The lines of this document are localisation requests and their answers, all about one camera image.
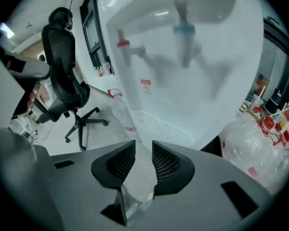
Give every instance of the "ceiling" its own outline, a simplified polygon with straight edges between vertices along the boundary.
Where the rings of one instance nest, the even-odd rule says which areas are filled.
[[[28,38],[39,33],[48,22],[50,13],[65,7],[67,0],[21,0],[6,25],[15,33],[9,39],[12,47],[17,47]]]

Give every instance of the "chair headrest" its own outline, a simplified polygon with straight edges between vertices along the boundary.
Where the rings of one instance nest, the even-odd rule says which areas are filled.
[[[48,18],[48,22],[49,24],[57,24],[63,28],[71,30],[73,26],[72,18],[73,18],[73,14],[69,9],[60,7],[60,8],[55,9],[50,14]]]

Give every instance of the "transparent plastic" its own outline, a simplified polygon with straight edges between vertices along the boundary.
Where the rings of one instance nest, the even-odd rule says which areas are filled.
[[[126,134],[132,140],[139,141],[139,135],[137,133],[134,122],[131,118],[130,112],[124,102],[122,94],[117,90],[115,95],[112,95],[111,90],[108,90],[108,93],[113,98],[114,102],[112,105],[112,113],[119,120],[121,125],[124,127]]]
[[[268,187],[289,173],[289,142],[245,112],[220,134],[223,158]]]

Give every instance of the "chair backrest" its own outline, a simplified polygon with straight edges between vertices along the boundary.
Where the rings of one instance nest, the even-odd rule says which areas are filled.
[[[75,39],[72,33],[58,25],[46,25],[42,31],[42,41],[47,63],[52,74],[51,81],[56,91],[59,84],[69,94],[76,94],[69,76],[69,64],[75,62]]]
[[[56,95],[62,102],[80,107],[84,95],[77,90],[71,76],[71,64],[75,64],[75,38],[67,29],[72,27],[72,17],[66,8],[54,10],[49,16],[49,24],[43,28],[42,41]]]

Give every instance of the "red label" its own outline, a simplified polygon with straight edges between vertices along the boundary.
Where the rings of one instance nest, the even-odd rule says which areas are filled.
[[[137,132],[136,128],[128,128],[128,127],[125,127],[125,130],[128,131],[128,132]]]
[[[258,174],[257,174],[257,172],[256,172],[256,170],[255,170],[254,167],[251,167],[251,168],[249,169],[249,173],[250,173],[250,175],[251,175],[252,177],[257,177],[257,176],[258,176]]]
[[[140,81],[141,81],[142,84],[151,85],[151,81],[148,80],[148,79],[141,79]]]
[[[130,45],[130,42],[128,40],[124,40],[124,41],[117,43],[118,48],[123,47],[123,46],[127,46],[127,45]]]

